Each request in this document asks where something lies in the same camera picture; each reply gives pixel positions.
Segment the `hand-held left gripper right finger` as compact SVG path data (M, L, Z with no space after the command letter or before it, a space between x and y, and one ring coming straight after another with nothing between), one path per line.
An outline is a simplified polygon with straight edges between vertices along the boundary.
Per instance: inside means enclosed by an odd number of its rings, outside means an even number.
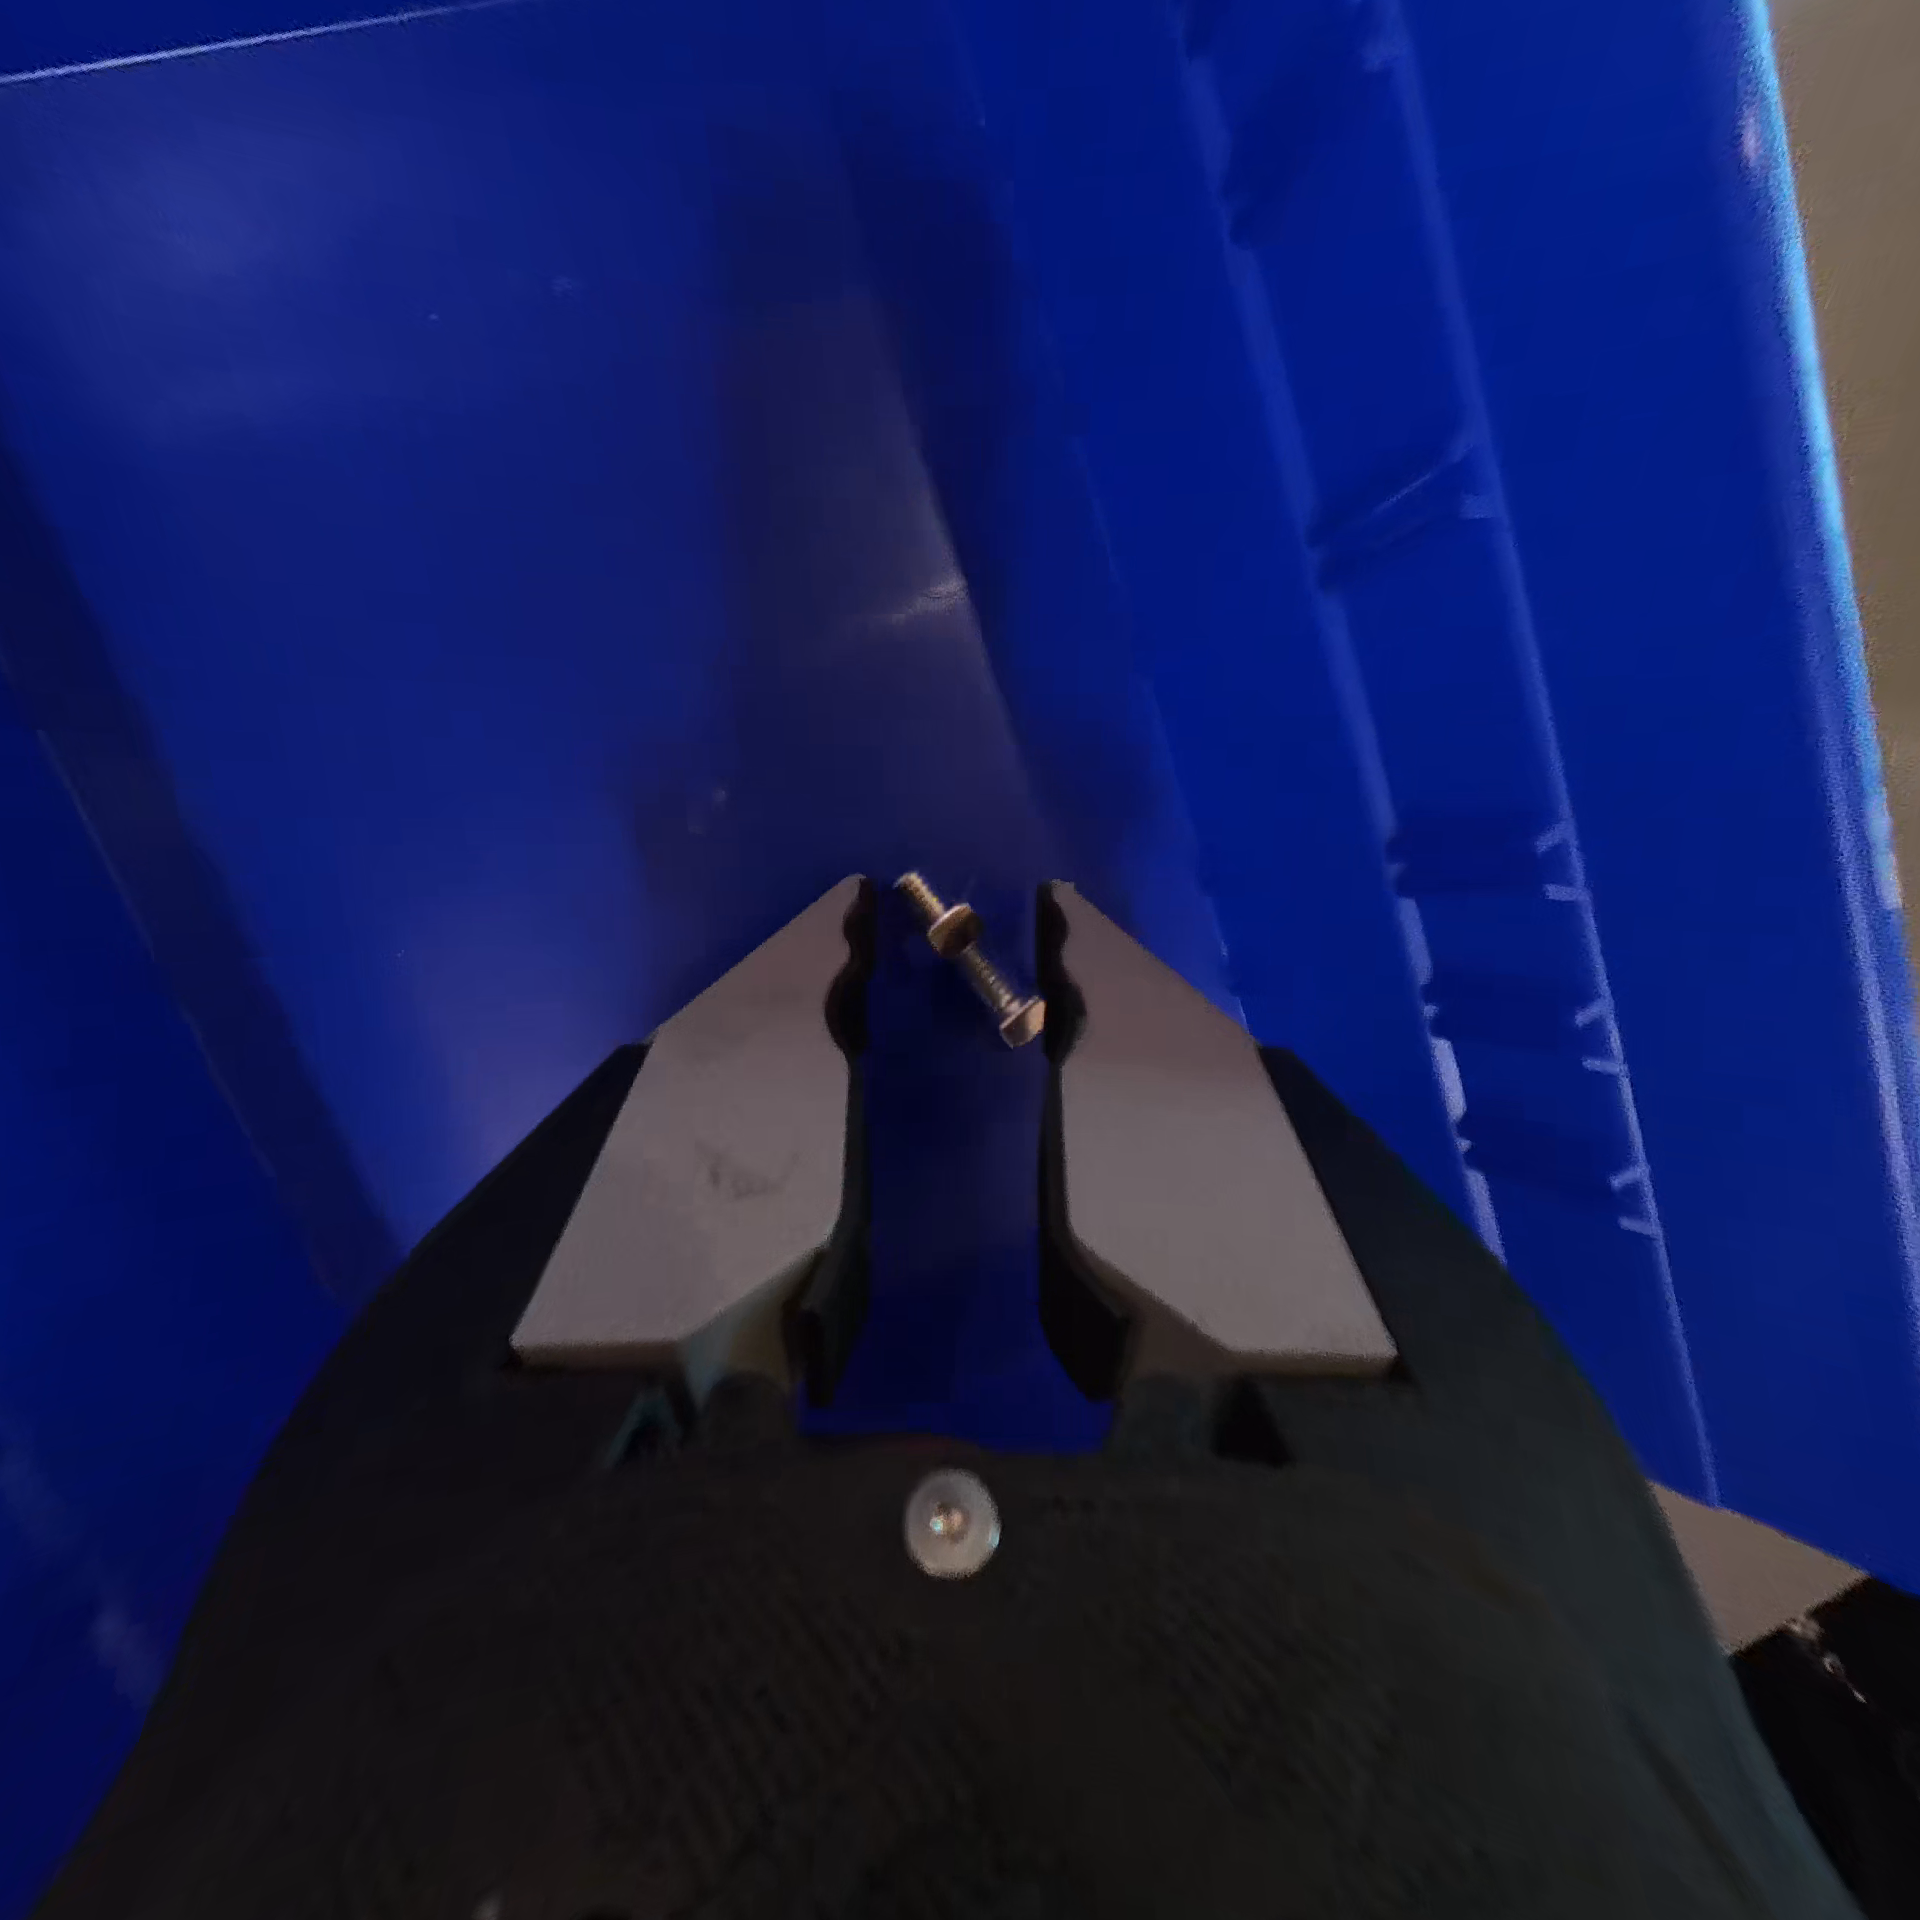
M1400 1348L1252 1034L1068 880L1039 890L1039 1318L1067 1377L1387 1377Z

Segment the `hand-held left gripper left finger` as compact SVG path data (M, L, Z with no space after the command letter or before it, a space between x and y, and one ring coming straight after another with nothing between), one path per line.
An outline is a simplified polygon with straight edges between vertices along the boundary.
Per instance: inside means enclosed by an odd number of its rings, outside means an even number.
M663 1017L510 1333L528 1368L636 1368L705 1401L803 1383L800 1298L847 1207L862 987L847 873Z

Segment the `steel hex bolt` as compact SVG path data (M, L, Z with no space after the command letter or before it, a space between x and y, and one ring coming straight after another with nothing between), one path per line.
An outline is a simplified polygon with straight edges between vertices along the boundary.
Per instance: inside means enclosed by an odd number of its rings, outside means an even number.
M927 932L927 917L937 911L937 903L946 903L918 871L901 871L895 879L895 890L905 897L905 906L913 910L913 914L918 917L923 932ZM1007 1049L1022 1049L1041 1037L1044 1030L1044 999L1039 992L1022 990L985 948L985 930L981 939L956 954L956 956L940 956L950 969L956 969L966 987L974 990L974 997L981 999L981 1008L992 1015L998 1037Z

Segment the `blue plastic bin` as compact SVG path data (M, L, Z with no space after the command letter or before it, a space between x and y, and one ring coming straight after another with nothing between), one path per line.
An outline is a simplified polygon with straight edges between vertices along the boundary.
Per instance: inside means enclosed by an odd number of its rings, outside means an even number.
M4 1905L350 1309L845 873L1068 879L1918 1590L1774 2L4 2Z

